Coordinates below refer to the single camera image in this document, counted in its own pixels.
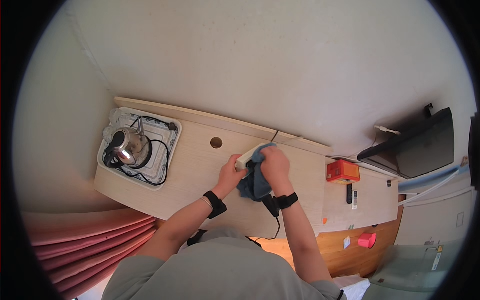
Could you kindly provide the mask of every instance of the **person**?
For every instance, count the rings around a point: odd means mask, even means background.
[[[261,150],[261,171],[276,197],[289,196],[289,161],[276,146]],[[237,172],[232,155],[211,189],[227,196],[246,175]],[[103,300],[145,299],[326,299],[346,300],[332,281],[313,229],[298,201],[282,209],[295,271],[282,257],[264,251],[234,228],[214,228],[182,249],[212,213],[205,197],[177,211],[136,256],[122,260]]]

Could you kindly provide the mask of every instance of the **pink cup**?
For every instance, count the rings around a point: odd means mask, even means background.
[[[359,246],[362,246],[365,248],[371,248],[373,247],[373,245],[375,245],[376,240],[377,240],[376,233],[362,233],[359,236],[358,244]]]

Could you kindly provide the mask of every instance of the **person's hand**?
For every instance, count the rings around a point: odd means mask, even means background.
[[[212,192],[219,198],[223,199],[227,196],[240,182],[243,176],[247,175],[248,170],[245,168],[240,172],[235,169],[235,162],[241,154],[234,154],[230,156],[228,162],[220,170],[218,175],[218,183]]]
[[[260,170],[272,187],[275,196],[293,194],[293,187],[288,179],[290,162],[282,150],[276,146],[270,146],[260,150],[260,153],[265,156],[265,160],[260,165]]]

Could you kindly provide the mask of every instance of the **desk grommet hole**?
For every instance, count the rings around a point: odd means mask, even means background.
[[[222,139],[219,138],[219,137],[213,137],[211,140],[210,140],[210,146],[212,146],[212,148],[214,149],[218,149],[222,146],[223,142],[222,142]]]

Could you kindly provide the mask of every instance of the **stainless steel kettle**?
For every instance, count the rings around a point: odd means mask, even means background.
[[[142,116],[138,118],[136,130],[130,127],[118,128],[105,148],[105,153],[103,163],[109,168],[119,168],[124,164],[132,169],[145,166],[152,156],[152,142],[144,134]]]

